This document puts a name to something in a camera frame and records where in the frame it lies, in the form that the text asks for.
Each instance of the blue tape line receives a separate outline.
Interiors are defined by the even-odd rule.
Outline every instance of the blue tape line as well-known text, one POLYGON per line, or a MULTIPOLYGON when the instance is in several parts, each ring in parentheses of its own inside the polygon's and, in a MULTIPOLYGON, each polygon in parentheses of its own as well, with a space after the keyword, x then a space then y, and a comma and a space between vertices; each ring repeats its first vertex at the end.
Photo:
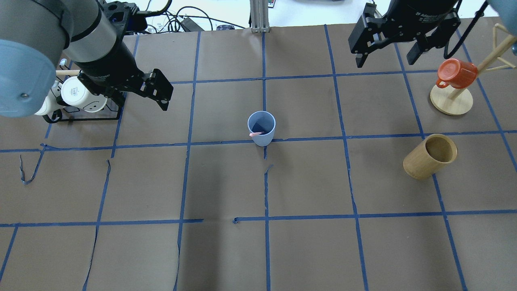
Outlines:
POLYGON ((199 141, 190 143, 192 146, 209 146, 212 144, 234 144, 234 143, 253 143, 253 140, 222 140, 222 141, 199 141))
MULTIPOLYGON (((461 33, 460 33, 460 30, 456 30, 456 35, 461 39, 461 33)), ((465 52, 465 55, 467 56, 467 61, 469 63, 472 63, 472 59, 470 58, 470 54, 468 53, 467 51, 467 46, 465 45, 465 43, 462 43, 461 44, 462 48, 463 48, 463 51, 465 52)))
POLYGON ((36 164, 36 168, 34 168, 34 173, 33 173, 32 177, 27 181, 25 180, 25 172, 23 171, 22 155, 20 155, 20 180, 22 181, 22 184, 24 184, 24 185, 29 185, 34 180, 34 178, 36 178, 36 174, 38 173, 39 165, 41 164, 41 160, 43 159, 43 155, 45 154, 45 150, 47 149, 46 144, 42 143, 41 146, 43 148, 41 149, 41 152, 39 154, 38 163, 36 164))
POLYGON ((481 84, 481 80, 479 78, 476 79, 478 82, 479 88, 481 89, 481 93, 483 94, 483 98, 486 101, 486 104, 488 105, 488 108, 490 109, 490 113, 492 114, 492 117, 494 118, 495 124, 497 125, 497 128, 499 129, 499 133, 501 134, 501 137, 503 139, 503 142, 505 143, 506 150, 508 151, 508 155, 510 156, 510 160, 512 161, 513 168, 515 171, 517 171, 517 162, 515 161, 515 157, 513 156, 512 149, 510 148, 510 144, 508 143, 508 140, 506 139, 505 133, 503 131, 503 128, 501 127, 501 124, 499 123, 499 120, 497 116, 495 115, 495 110, 490 104, 490 100, 488 99, 488 96, 486 94, 486 91, 481 84))
POLYGON ((5 227, 49 227, 49 226, 95 226, 95 225, 146 225, 146 224, 179 224, 201 223, 203 219, 170 219, 170 220, 136 220, 136 221, 84 221, 84 222, 41 222, 41 223, 12 223, 0 224, 5 227))
MULTIPOLYGON (((124 93, 124 99, 127 101, 127 93, 124 93)), ((126 107, 126 104, 124 103, 124 106, 120 108, 120 118, 117 121, 117 129, 115 130, 115 137, 113 138, 113 146, 111 147, 111 158, 115 157, 115 151, 117 150, 117 139, 118 134, 120 133, 120 124, 122 123, 122 116, 124 115, 124 108, 126 107)))
POLYGON ((56 148, 51 145, 47 145, 47 151, 49 152, 66 152, 66 151, 101 151, 111 150, 113 147, 91 147, 91 148, 56 148))
MULTIPOLYGON (((458 35, 458 37, 461 38, 461 34, 458 30, 456 30, 456 34, 458 35)), ((465 43, 462 43, 462 47, 463 47, 463 51, 465 52, 465 55, 467 56, 467 60, 472 63, 472 59, 470 58, 470 54, 468 53, 467 46, 465 45, 465 43)), ((483 94, 483 98, 486 101, 486 105, 490 109, 490 114, 492 114, 492 117, 494 118, 497 129, 499 130, 499 133, 501 134, 503 142, 505 143, 505 147, 506 147, 506 150, 508 151, 508 155, 510 156, 510 160, 513 163, 513 167, 514 167, 515 171, 517 171, 517 162, 515 161, 515 157, 513 156, 512 150, 510 148, 510 144, 508 143, 508 140, 506 139, 503 128, 501 127, 501 124, 499 123, 499 119, 497 118, 497 116, 495 114, 495 110, 492 107, 490 100, 488 99, 488 95, 486 94, 483 84, 481 84, 481 80, 479 78, 477 78, 476 81, 478 82, 479 88, 481 89, 481 93, 483 94)))
POLYGON ((2 264, 2 269, 0 270, 0 282, 2 281, 2 277, 4 276, 5 267, 7 266, 7 260, 9 259, 9 255, 11 254, 12 245, 14 244, 14 239, 16 238, 16 233, 18 232, 18 227, 14 227, 12 232, 11 241, 9 242, 9 247, 7 248, 7 253, 5 254, 4 263, 2 264))
POLYGON ((449 225, 449 219, 447 218, 447 212, 445 211, 444 201, 442 199, 442 194, 440 192, 440 187, 438 186, 438 180, 436 179, 436 175, 433 174, 434 187, 436 188, 436 194, 438 195, 438 201, 440 203, 440 208, 442 209, 442 215, 445 222, 445 228, 447 230, 447 236, 449 237, 449 242, 452 249, 452 256, 454 257, 454 262, 456 263, 456 268, 458 270, 458 275, 460 276, 461 286, 463 291, 467 291, 467 285, 465 283, 465 278, 463 277, 463 271, 460 265, 460 259, 458 258, 458 253, 456 251, 456 244, 454 243, 454 238, 452 237, 452 231, 449 225))
MULTIPOLYGON (((504 130, 504 133, 516 134, 517 130, 504 130)), ((486 132, 448 132, 440 133, 449 136, 463 136, 463 135, 491 135, 499 134, 498 130, 488 130, 486 132)), ((434 133, 425 133, 425 136, 429 136, 434 133)), ((369 138, 398 138, 398 137, 421 137, 420 134, 386 134, 386 135, 351 135, 346 136, 346 139, 369 139, 369 138)), ((275 138, 272 142, 285 142, 285 141, 317 141, 317 140, 341 140, 341 136, 327 136, 327 137, 296 137, 296 138, 275 138)), ((191 142, 191 146, 209 146, 213 144, 235 144, 235 143, 253 143, 252 140, 223 140, 223 141, 200 141, 191 142)), ((116 149, 132 149, 132 148, 155 148, 155 147, 184 147, 187 146, 187 142, 178 143, 148 143, 148 144, 123 144, 117 145, 116 149)), ((92 147, 92 148, 55 148, 47 145, 47 151, 97 151, 97 150, 111 150, 113 147, 92 147)), ((12 149, 12 150, 0 150, 0 153, 23 153, 23 152, 39 152, 39 149, 12 149)))
MULTIPOLYGON (((433 133, 427 133, 425 134, 425 136, 429 136, 433 133)), ((455 135, 492 135, 492 134, 499 134, 499 131, 497 130, 489 130, 489 131, 486 131, 486 132, 462 132, 462 133, 441 133, 443 135, 448 135, 448 136, 455 136, 455 135)))
POLYGON ((447 215, 510 214, 510 213, 517 213, 517 209, 447 211, 447 215))
POLYGON ((86 291, 86 289, 88 288, 88 280, 90 279, 90 273, 92 271, 92 264, 94 262, 94 255, 95 255, 95 246, 97 245, 97 237, 98 236, 99 236, 99 225, 97 225, 95 227, 94 245, 92 247, 92 254, 90 255, 90 264, 89 264, 89 267, 88 267, 88 273, 86 274, 86 279, 84 279, 82 291, 86 291))
POLYGON ((269 220, 314 220, 314 219, 355 219, 355 214, 328 214, 328 215, 284 215, 273 216, 269 220))
POLYGON ((419 216, 441 216, 441 212, 410 212, 410 213, 368 213, 359 214, 360 218, 381 218, 381 217, 419 217, 419 216))
POLYGON ((40 149, 15 149, 15 150, 0 150, 0 153, 30 153, 39 152, 40 149))
POLYGON ((363 139, 363 138, 396 138, 396 137, 420 137, 420 134, 392 134, 392 135, 351 135, 346 136, 347 139, 363 139))
POLYGON ((432 73, 432 72, 438 72, 438 70, 414 70, 414 71, 405 70, 406 74, 432 73))
POLYGON ((175 85, 175 84, 192 84, 192 81, 174 81, 174 82, 170 82, 172 85, 175 85))
MULTIPOLYGON (((438 70, 414 70, 406 71, 406 74, 417 73, 436 73, 438 70)), ((243 82, 243 81, 259 81, 259 80, 289 80, 289 79, 307 79, 307 78, 327 78, 327 77, 347 77, 347 76, 370 76, 370 75, 392 75, 402 74, 402 71, 381 71, 381 72, 354 72, 354 73, 340 73, 340 74, 320 74, 320 75, 297 75, 297 76, 273 76, 267 77, 265 74, 262 77, 255 78, 235 78, 235 79, 211 79, 211 80, 197 80, 197 83, 219 83, 219 82, 243 82)), ((193 81, 173 81, 171 84, 192 84, 193 81)))
POLYGON ((137 221, 103 221, 99 225, 146 225, 146 224, 183 224, 201 223, 203 219, 168 219, 168 220, 137 220, 137 221))
MULTIPOLYGON (((134 42, 134 49, 133 49, 133 58, 136 58, 136 51, 138 49, 138 43, 140 42, 140 35, 137 35, 136 36, 136 40, 134 42)), ((124 99, 127 100, 127 92, 124 93, 124 99)), ((111 149, 111 158, 114 158, 115 157, 115 151, 117 150, 117 139, 118 139, 118 134, 120 133, 120 124, 122 123, 122 117, 124 115, 124 108, 126 107, 126 105, 124 104, 124 106, 122 108, 120 108, 120 117, 117 121, 117 129, 115 130, 115 137, 113 138, 113 146, 112 146, 112 149, 111 149)))
POLYGON ((244 81, 259 81, 264 78, 237 78, 237 79, 220 79, 220 80, 196 80, 196 83, 222 83, 222 82, 244 82, 244 81))
POLYGON ((312 140, 341 140, 342 136, 328 136, 328 137, 294 137, 294 138, 274 138, 273 142, 284 142, 284 141, 312 141, 312 140))
MULTIPOLYGON (((185 200, 187 197, 187 178, 189 173, 189 161, 190 161, 190 146, 192 142, 192 125, 194 120, 194 105, 195 105, 195 89, 197 83, 197 65, 199 63, 199 46, 201 43, 201 32, 197 33, 197 44, 195 50, 195 62, 194 62, 194 80, 192 82, 192 101, 190 103, 190 121, 189 121, 189 135, 187 140, 187 157, 185 158, 185 172, 183 175, 183 190, 181 192, 181 209, 179 213, 180 220, 183 220, 185 216, 185 200)), ((178 270, 176 273, 176 282, 174 283, 174 291, 178 289, 178 277, 179 277, 179 256, 181 254, 181 238, 183 235, 183 223, 179 223, 178 228, 178 270)))
POLYGON ((289 80, 289 79, 308 79, 308 78, 326 78, 332 77, 332 74, 323 75, 302 75, 302 76, 277 76, 277 77, 265 77, 266 80, 289 80))
POLYGON ((162 148, 162 147, 184 147, 187 142, 178 143, 149 143, 149 144, 125 144, 117 145, 117 149, 135 149, 135 148, 162 148))
POLYGON ((47 133, 45 133, 45 139, 49 138, 50 129, 52 128, 52 123, 49 123, 49 127, 47 127, 47 133))
MULTIPOLYGON (((418 129, 420 131, 421 138, 424 139, 425 138, 425 134, 424 134, 424 131, 422 129, 422 123, 420 122, 420 117, 418 115, 418 110, 417 110, 417 107, 416 107, 416 104, 415 104, 415 100, 413 98, 413 94, 411 92, 411 86, 409 85, 409 81, 407 79, 407 75, 406 75, 406 72, 405 72, 405 69, 404 69, 404 63, 402 62, 402 58, 400 56, 400 51, 399 51, 399 47, 398 47, 397 43, 395 43, 395 51, 397 52, 397 58, 399 59, 400 67, 402 69, 402 75, 404 76, 404 81, 406 83, 407 92, 409 94, 409 98, 411 100, 411 105, 412 105, 413 111, 415 113, 415 118, 417 120, 418 129)), ((445 212, 445 206, 444 206, 444 203, 442 201, 442 195, 440 193, 440 188, 438 186, 438 180, 436 179, 435 175, 433 175, 433 180, 434 180, 434 187, 436 189, 436 194, 438 196, 438 201, 439 201, 440 207, 442 209, 442 216, 443 216, 444 221, 445 221, 445 227, 447 228, 447 235, 449 237, 449 242, 450 242, 450 245, 451 245, 452 254, 454 256, 454 261, 456 262, 456 268, 458 270, 458 275, 460 277, 460 281, 461 281, 463 290, 466 291, 467 289, 466 289, 466 285, 465 285, 465 279, 463 278, 463 272, 461 270, 460 261, 458 259, 458 254, 456 253, 456 246, 454 244, 454 239, 452 237, 452 232, 451 232, 450 227, 449 227, 449 221, 447 219, 447 213, 445 212)))
POLYGON ((346 159, 346 171, 347 171, 347 176, 348 176, 348 185, 350 187, 350 197, 352 200, 352 208, 354 210, 354 216, 355 216, 355 222, 356 222, 357 246, 358 246, 358 250, 359 250, 359 259, 361 262, 362 279, 363 279, 364 289, 365 289, 365 291, 368 291, 369 290, 368 289, 368 277, 367 277, 367 273, 366 273, 366 264, 364 262, 364 251, 363 251, 363 247, 362 247, 361 229, 359 226, 359 216, 357 215, 357 205, 355 203, 354 190, 352 188, 352 180, 350 177, 350 158, 348 156, 348 143, 346 141, 346 131, 345 131, 344 123, 343 123, 343 113, 341 112, 341 101, 340 101, 340 97, 339 97, 338 80, 336 77, 336 67, 334 65, 334 56, 332 53, 332 45, 330 43, 330 36, 328 34, 327 25, 325 24, 323 27, 325 29, 325 37, 327 38, 327 46, 328 46, 328 52, 329 52, 329 56, 330 56, 330 64, 332 66, 332 75, 333 75, 333 79, 334 79, 334 90, 336 92, 336 102, 338 105, 339 124, 341 126, 341 133, 343 135, 343 146, 344 146, 344 153, 345 153, 345 159, 346 159))
POLYGON ((262 110, 266 108, 266 33, 262 32, 262 110))
POLYGON ((409 99, 411 100, 411 106, 413 107, 413 112, 415 113, 415 118, 418 124, 418 130, 420 131, 420 136, 425 138, 422 123, 420 122, 420 116, 418 115, 417 106, 415 104, 415 100, 413 99, 413 93, 411 92, 411 86, 409 86, 409 80, 407 79, 406 70, 404 68, 404 63, 402 62, 402 57, 400 56, 399 46, 395 43, 395 52, 397 52, 397 58, 399 59, 399 64, 402 69, 402 76, 404 77, 404 82, 406 83, 407 93, 409 94, 409 99))
POLYGON ((104 181, 104 188, 102 189, 102 196, 100 198, 99 212, 97 214, 98 223, 100 222, 100 219, 102 218, 102 210, 104 209, 104 201, 106 199, 106 192, 108 190, 108 183, 110 181, 111 164, 110 164, 109 159, 107 159, 106 162, 108 163, 108 170, 106 172, 106 180, 104 181))
POLYGON ((40 223, 16 223, 10 226, 16 227, 47 227, 47 226, 93 226, 96 225, 94 221, 87 222, 40 222, 40 223))
POLYGON ((269 256, 269 198, 268 198, 268 174, 269 170, 273 167, 273 165, 269 165, 267 167, 266 172, 264 173, 264 206, 266 210, 264 211, 265 216, 265 225, 266 225, 266 289, 267 291, 271 291, 271 264, 270 264, 270 256, 269 256))

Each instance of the mug tree base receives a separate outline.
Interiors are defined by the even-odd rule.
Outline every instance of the mug tree base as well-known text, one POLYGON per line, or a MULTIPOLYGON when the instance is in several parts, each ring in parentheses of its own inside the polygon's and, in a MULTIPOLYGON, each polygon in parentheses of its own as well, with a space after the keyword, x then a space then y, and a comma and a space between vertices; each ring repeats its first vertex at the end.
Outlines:
POLYGON ((462 115, 467 113, 473 104, 472 94, 468 89, 455 89, 451 86, 439 88, 434 86, 431 89, 431 103, 439 111, 448 115, 462 115), (458 96, 453 97, 454 92, 463 90, 458 96))

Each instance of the grid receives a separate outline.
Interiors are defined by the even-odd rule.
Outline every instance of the grid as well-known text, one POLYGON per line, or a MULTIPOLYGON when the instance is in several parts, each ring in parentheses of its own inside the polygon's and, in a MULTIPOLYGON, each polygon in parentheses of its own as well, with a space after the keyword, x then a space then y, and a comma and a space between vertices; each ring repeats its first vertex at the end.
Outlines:
MULTIPOLYGON (((419 217, 419 216, 442 216, 446 230, 448 239, 450 242, 450 247, 452 249, 454 262, 456 264, 456 268, 458 271, 458 275, 461 281, 461 285, 463 290, 467 290, 467 282, 465 282, 462 268, 460 265, 460 261, 458 258, 458 254, 456 251, 453 233, 451 231, 451 227, 449 225, 448 216, 452 215, 486 215, 486 214, 506 214, 506 213, 517 213, 517 209, 498 209, 498 210, 469 210, 469 211, 447 211, 444 205, 442 195, 440 193, 439 182, 436 175, 433 175, 433 183, 436 190, 436 196, 439 201, 439 206, 441 211, 439 212, 410 212, 410 213, 358 213, 357 206, 354 199, 354 190, 351 179, 351 163, 350 156, 348 153, 348 142, 353 139, 376 139, 376 138, 399 138, 399 137, 420 137, 424 139, 426 136, 433 133, 426 133, 422 128, 422 124, 420 122, 419 114, 417 111, 417 106, 415 104, 415 100, 413 98, 412 89, 409 84, 408 75, 409 74, 418 74, 418 73, 426 73, 426 72, 436 72, 436 70, 416 70, 416 71, 406 71, 404 68, 404 64, 401 58, 401 53, 399 51, 399 47, 395 44, 395 50, 397 52, 398 61, 401 67, 400 71, 383 71, 383 72, 364 72, 364 73, 346 73, 346 74, 337 74, 336 67, 334 64, 334 56, 332 53, 332 44, 329 37, 328 27, 325 25, 325 36, 327 40, 328 53, 332 66, 332 74, 325 75, 303 75, 303 76, 277 76, 277 77, 267 77, 266 76, 266 45, 267 45, 267 37, 266 34, 262 34, 262 77, 261 78, 240 78, 240 79, 220 79, 220 80, 197 80, 197 67, 199 62, 199 51, 200 51, 200 42, 201 42, 201 33, 197 34, 197 42, 196 42, 196 54, 195 54, 195 66, 194 66, 194 75, 192 81, 176 81, 171 82, 172 84, 192 84, 193 93, 191 99, 191 107, 190 107, 190 121, 189 121, 189 130, 188 130, 188 141, 187 142, 179 142, 179 143, 171 143, 171 144, 130 144, 130 145, 117 145, 117 138, 120 132, 120 123, 123 119, 123 112, 121 114, 120 120, 117 123, 115 137, 113 140, 112 146, 105 147, 78 147, 78 148, 56 148, 49 146, 47 144, 42 144, 41 149, 5 149, 0 150, 0 153, 24 153, 24 152, 39 152, 40 157, 35 168, 35 172, 33 177, 37 175, 39 165, 45 153, 48 152, 59 152, 59 151, 98 151, 98 150, 111 150, 111 158, 115 157, 117 149, 126 149, 126 148, 152 148, 152 147, 186 147, 186 162, 185 162, 185 170, 184 170, 184 181, 183 181, 183 190, 181 197, 181 208, 180 208, 180 218, 177 220, 148 220, 148 221, 101 221, 104 200, 106 197, 106 192, 109 184, 109 177, 111 166, 108 161, 107 164, 107 172, 104 183, 104 188, 101 197, 101 203, 99 206, 98 216, 96 221, 91 222, 56 222, 56 223, 15 223, 15 224, 0 224, 1 228, 12 228, 13 233, 9 243, 9 247, 2 265, 2 269, 0 270, 0 281, 6 269, 9 255, 12 249, 13 244, 16 241, 16 235, 20 228, 22 227, 46 227, 46 226, 95 226, 96 227, 96 236, 99 230, 99 227, 102 225, 145 225, 145 224, 177 224, 178 228, 178 250, 181 255, 181 241, 182 241, 182 233, 183 226, 185 223, 202 223, 203 219, 185 219, 185 203, 186 203, 186 194, 187 194, 187 181, 188 181, 188 170, 189 170, 189 159, 190 159, 190 149, 192 146, 207 146, 207 145, 216 145, 216 144, 238 144, 238 143, 252 143, 251 140, 230 140, 230 141, 209 141, 209 142, 193 142, 192 141, 192 125, 194 119, 194 101, 196 95, 196 85, 197 83, 212 83, 212 82, 234 82, 234 81, 253 81, 253 80, 261 80, 262 81, 262 89, 263 89, 263 110, 266 110, 266 85, 267 80, 277 80, 277 79, 303 79, 303 78, 321 78, 321 77, 332 77, 334 90, 336 95, 336 102, 338 108, 339 122, 341 128, 341 136, 328 136, 328 137, 313 137, 313 138, 288 138, 288 139, 274 139, 273 142, 296 142, 296 141, 321 141, 321 140, 342 140, 343 141, 343 154, 346 160, 347 166, 347 176, 349 183, 349 190, 351 192, 351 200, 353 207, 353 214, 331 214, 331 215, 284 215, 284 216, 270 216, 269 215, 269 202, 268 202, 268 175, 269 170, 273 167, 273 165, 269 166, 264 173, 264 204, 265 204, 265 212, 264 216, 252 216, 252 217, 236 217, 233 219, 233 223, 245 223, 249 221, 264 221, 265 224, 265 258, 266 258, 266 287, 267 290, 272 290, 271 288, 271 268, 270 268, 270 250, 269 250, 269 222, 270 221, 281 221, 281 220, 327 220, 327 219, 350 219, 355 221, 355 229, 357 235, 357 243, 358 243, 358 253, 360 258, 361 265, 361 273, 364 284, 364 289, 369 290, 368 285, 368 277, 367 277, 367 268, 368 266, 365 263, 362 237, 361 237, 361 227, 360 227, 360 219, 363 218, 377 218, 377 217, 419 217), (400 74, 403 76, 406 88, 409 94, 409 98, 411 101, 411 105, 415 114, 415 119, 418 125, 419 132, 413 134, 385 134, 385 135, 347 135, 345 130, 345 124, 343 122, 343 113, 340 104, 339 98, 339 88, 338 88, 338 79, 337 77, 344 76, 368 76, 368 75, 391 75, 391 74, 400 74)), ((136 49, 139 44, 139 37, 136 38, 134 54, 136 54, 136 49)), ((463 45, 463 50, 467 55, 469 61, 471 61, 470 56, 468 54, 467 48, 465 44, 463 45)), ((517 171, 517 163, 515 161, 514 155, 510 148, 509 142, 506 138, 506 134, 517 134, 517 130, 503 130, 501 124, 498 121, 498 118, 495 114, 495 111, 490 103, 490 100, 483 88, 483 84, 480 79, 477 80, 477 83, 482 91, 483 98, 486 101, 486 104, 490 110, 490 113, 494 119, 494 122, 497 126, 498 130, 488 130, 482 132, 445 132, 442 134, 449 136, 464 136, 464 135, 494 135, 499 134, 504 141, 506 150, 508 151, 508 157, 510 158, 514 169, 517 171)), ((48 130, 45 134, 45 139, 48 138, 50 132, 52 130, 52 126, 49 125, 48 130)), ((267 159, 267 147, 264 148, 264 159, 267 159)), ((177 290, 177 278, 176 284, 174 287, 174 291, 177 290)), ((84 283, 83 290, 86 290, 88 278, 84 283)))

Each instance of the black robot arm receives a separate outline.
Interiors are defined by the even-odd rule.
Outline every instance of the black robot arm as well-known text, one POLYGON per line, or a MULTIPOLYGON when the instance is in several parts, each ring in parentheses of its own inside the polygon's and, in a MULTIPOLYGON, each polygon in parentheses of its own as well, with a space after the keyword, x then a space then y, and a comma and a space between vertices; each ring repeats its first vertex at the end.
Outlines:
POLYGON ((407 54, 410 65, 431 48, 444 47, 461 23, 454 8, 456 2, 392 0, 388 12, 381 18, 375 17, 376 5, 367 3, 348 38, 350 51, 356 54, 357 67, 363 66, 370 53, 393 42, 416 40, 407 54))

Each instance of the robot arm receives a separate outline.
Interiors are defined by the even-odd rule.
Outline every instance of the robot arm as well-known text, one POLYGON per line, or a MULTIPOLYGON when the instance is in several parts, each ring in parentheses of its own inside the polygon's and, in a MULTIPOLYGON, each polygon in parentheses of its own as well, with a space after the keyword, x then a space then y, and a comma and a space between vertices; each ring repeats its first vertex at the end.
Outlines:
POLYGON ((147 27, 146 14, 135 4, 0 0, 0 6, 0 27, 11 27, 0 31, 0 115, 38 111, 63 50, 82 69, 78 78, 90 92, 119 106, 124 104, 122 92, 134 92, 167 110, 173 87, 160 70, 139 70, 122 42, 125 31, 147 27))
POLYGON ((350 50, 356 55, 357 67, 363 66, 370 53, 393 42, 416 40, 407 54, 414 64, 423 52, 442 48, 461 23, 454 5, 457 0, 392 0, 388 12, 376 18, 376 5, 367 3, 352 34, 350 50))

